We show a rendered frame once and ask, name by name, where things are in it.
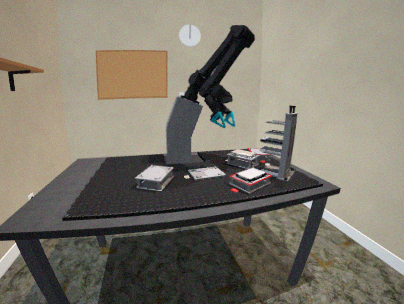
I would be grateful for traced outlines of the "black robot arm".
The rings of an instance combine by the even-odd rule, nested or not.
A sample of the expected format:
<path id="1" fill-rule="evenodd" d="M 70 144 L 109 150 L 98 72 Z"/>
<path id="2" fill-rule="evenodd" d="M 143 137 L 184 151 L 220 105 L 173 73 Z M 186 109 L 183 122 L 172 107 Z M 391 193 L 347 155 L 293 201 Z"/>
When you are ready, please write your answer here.
<path id="1" fill-rule="evenodd" d="M 227 108 L 224 104 L 233 102 L 232 95 L 220 85 L 220 82 L 242 50 L 252 45 L 255 35 L 246 25 L 232 25 L 230 29 L 226 39 L 207 63 L 200 70 L 196 70 L 195 73 L 190 75 L 188 80 L 190 85 L 185 95 L 180 95 L 180 97 L 199 104 L 200 102 L 197 101 L 199 92 L 199 95 L 205 98 L 204 101 L 208 107 L 212 103 L 211 106 L 214 110 L 217 108 Z"/>

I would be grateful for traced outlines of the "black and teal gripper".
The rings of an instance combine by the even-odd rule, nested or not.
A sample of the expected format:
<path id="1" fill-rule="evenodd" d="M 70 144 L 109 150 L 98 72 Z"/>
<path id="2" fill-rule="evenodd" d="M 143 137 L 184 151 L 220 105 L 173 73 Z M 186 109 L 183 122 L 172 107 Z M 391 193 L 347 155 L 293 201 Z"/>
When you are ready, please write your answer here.
<path id="1" fill-rule="evenodd" d="M 212 103 L 211 103 L 211 104 L 212 104 Z M 210 108 L 211 111 L 213 112 L 213 114 L 210 116 L 210 117 L 213 116 L 213 117 L 210 119 L 211 122 L 213 122 L 213 123 L 215 123 L 215 124 L 221 126 L 222 128 L 225 128 L 225 127 L 226 127 L 225 122 L 227 122 L 228 124 L 230 124 L 230 125 L 233 126 L 233 127 L 235 126 L 234 114 L 233 114 L 232 111 L 230 111 L 228 108 L 217 108 L 216 110 L 214 110 L 214 109 L 212 108 L 211 104 L 210 104 L 210 106 L 209 106 L 209 108 Z M 218 112 L 218 113 L 217 113 L 217 112 Z M 223 115 L 222 115 L 222 114 L 223 114 Z M 224 114 L 227 114 L 227 115 L 225 116 L 225 117 L 226 117 L 225 119 L 223 119 Z M 229 119 L 230 117 L 232 118 L 233 124 L 232 124 L 230 121 L 228 121 L 228 119 Z M 216 120 L 219 120 L 219 118 L 221 119 L 223 125 L 220 124 L 220 123 L 218 123 L 218 122 L 216 121 Z M 224 122 L 224 121 L 225 121 L 225 122 Z"/>

